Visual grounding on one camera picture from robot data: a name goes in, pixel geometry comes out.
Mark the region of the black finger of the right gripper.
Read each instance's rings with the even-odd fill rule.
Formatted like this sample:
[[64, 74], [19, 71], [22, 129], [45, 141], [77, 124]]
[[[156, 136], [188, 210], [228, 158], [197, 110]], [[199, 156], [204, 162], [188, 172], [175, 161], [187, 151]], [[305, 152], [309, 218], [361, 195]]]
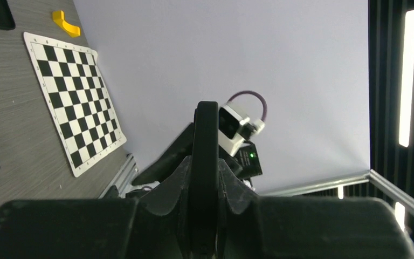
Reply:
[[133, 179], [132, 185], [161, 183], [171, 176], [185, 157], [192, 154], [194, 129], [194, 123], [191, 122], [158, 159]]

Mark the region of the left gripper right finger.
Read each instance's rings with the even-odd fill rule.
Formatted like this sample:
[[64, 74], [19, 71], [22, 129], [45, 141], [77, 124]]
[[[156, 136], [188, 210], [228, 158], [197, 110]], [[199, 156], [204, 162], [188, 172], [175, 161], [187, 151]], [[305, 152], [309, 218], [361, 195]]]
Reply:
[[219, 258], [414, 258], [380, 199], [259, 196], [218, 167]]

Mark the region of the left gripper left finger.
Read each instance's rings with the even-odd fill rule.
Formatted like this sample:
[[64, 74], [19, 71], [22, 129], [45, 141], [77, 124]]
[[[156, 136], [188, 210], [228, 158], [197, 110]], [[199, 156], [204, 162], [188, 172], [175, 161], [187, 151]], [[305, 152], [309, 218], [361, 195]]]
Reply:
[[189, 258], [189, 164], [142, 196], [9, 201], [0, 206], [0, 258]]

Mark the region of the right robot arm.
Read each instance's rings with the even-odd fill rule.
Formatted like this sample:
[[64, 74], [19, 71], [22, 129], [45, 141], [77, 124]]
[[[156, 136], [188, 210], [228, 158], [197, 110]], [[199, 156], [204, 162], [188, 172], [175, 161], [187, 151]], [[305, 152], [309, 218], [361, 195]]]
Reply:
[[[172, 175], [175, 169], [192, 154], [194, 139], [193, 123], [190, 123], [170, 144], [164, 153], [132, 180], [133, 186], [163, 182]], [[240, 180], [249, 180], [263, 174], [255, 144], [246, 140], [235, 156], [230, 156], [222, 147], [218, 147], [220, 159], [224, 159], [234, 175]]]

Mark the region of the checkerboard mat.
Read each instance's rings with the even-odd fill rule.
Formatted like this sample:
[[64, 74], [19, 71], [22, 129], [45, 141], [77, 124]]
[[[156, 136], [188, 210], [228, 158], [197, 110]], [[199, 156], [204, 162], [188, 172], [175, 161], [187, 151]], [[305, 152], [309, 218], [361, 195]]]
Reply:
[[40, 89], [74, 177], [126, 143], [108, 89], [86, 46], [23, 33]]

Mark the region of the yellow curved block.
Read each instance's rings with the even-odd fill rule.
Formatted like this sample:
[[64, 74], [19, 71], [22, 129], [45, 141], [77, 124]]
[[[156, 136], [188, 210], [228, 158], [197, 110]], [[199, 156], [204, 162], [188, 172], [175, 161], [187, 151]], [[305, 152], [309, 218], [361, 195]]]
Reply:
[[70, 24], [65, 19], [65, 13], [62, 10], [52, 12], [52, 20], [70, 37], [80, 37], [81, 29], [78, 26]]

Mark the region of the ceiling light strip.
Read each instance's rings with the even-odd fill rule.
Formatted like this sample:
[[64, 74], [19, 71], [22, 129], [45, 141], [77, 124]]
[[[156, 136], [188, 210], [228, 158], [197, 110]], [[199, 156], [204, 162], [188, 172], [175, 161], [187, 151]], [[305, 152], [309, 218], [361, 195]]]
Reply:
[[414, 10], [407, 11], [404, 21], [401, 96], [399, 107], [398, 142], [408, 147], [410, 142], [412, 92], [414, 74]]

